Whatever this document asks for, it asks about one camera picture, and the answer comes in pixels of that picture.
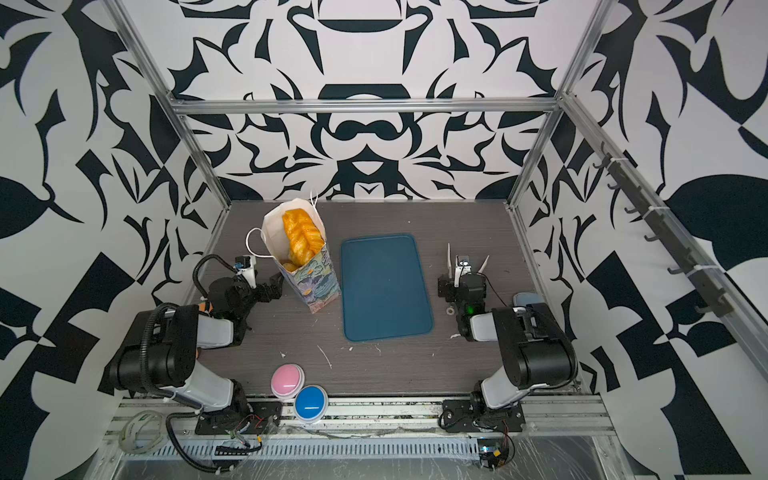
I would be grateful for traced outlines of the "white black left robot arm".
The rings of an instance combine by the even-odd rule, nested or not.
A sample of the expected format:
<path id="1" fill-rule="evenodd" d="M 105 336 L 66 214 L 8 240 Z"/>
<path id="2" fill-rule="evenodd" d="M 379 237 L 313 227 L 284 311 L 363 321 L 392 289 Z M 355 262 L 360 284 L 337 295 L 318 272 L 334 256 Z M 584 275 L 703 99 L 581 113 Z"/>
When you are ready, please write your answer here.
<path id="1" fill-rule="evenodd" d="M 183 406 L 181 412 L 161 415 L 161 434 L 187 465 L 204 474 L 234 471 L 262 450 L 262 434 L 280 424 L 280 401 L 251 402 L 239 381 L 214 373 L 198 358 L 203 350 L 241 345 L 251 329 L 252 308 L 282 297 L 281 274 L 264 283 L 257 275 L 253 255 L 234 263 L 217 254 L 204 256 L 192 273 L 200 301 L 165 302 L 139 312 L 106 368 L 108 384 L 117 391 Z M 232 442 L 215 446 L 212 461 L 203 463 L 179 441 L 173 423 L 181 419 L 195 421 L 199 434 L 228 435 Z"/>

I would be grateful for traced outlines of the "long braided bread loaf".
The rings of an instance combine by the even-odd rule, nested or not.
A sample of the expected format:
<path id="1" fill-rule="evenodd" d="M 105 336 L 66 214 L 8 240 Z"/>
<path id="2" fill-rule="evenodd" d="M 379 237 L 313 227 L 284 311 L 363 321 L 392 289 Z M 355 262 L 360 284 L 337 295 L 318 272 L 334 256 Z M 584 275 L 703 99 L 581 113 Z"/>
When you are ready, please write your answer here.
<path id="1" fill-rule="evenodd" d="M 289 241 L 289 261 L 303 267 L 325 246 L 325 240 L 310 215 L 303 209 L 292 209 L 282 215 L 285 235 Z"/>

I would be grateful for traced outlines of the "floral white paper bag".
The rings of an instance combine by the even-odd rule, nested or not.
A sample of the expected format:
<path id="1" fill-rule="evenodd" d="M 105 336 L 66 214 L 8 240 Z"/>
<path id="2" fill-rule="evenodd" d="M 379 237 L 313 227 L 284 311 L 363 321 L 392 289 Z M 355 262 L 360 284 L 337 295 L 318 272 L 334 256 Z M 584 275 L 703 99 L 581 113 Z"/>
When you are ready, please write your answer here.
<path id="1" fill-rule="evenodd" d="M 341 295 L 317 203 L 316 197 L 282 202 L 245 236 L 248 253 L 274 261 L 280 276 L 313 314 Z"/>

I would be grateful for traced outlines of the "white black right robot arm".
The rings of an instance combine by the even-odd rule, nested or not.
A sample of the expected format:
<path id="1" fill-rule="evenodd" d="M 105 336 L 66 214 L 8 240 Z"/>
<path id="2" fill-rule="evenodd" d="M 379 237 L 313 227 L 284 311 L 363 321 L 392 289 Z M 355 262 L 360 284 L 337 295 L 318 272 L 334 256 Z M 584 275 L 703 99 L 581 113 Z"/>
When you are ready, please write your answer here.
<path id="1" fill-rule="evenodd" d="M 479 381 L 467 400 L 442 403 L 438 426 L 449 433 L 521 432 L 522 400 L 537 390 L 562 388 L 578 373 L 572 343 L 541 297 L 520 293 L 511 306 L 488 310 L 490 288 L 482 273 L 438 278 L 438 296 L 454 309 L 461 337 L 495 343 L 501 356 L 501 367 Z"/>

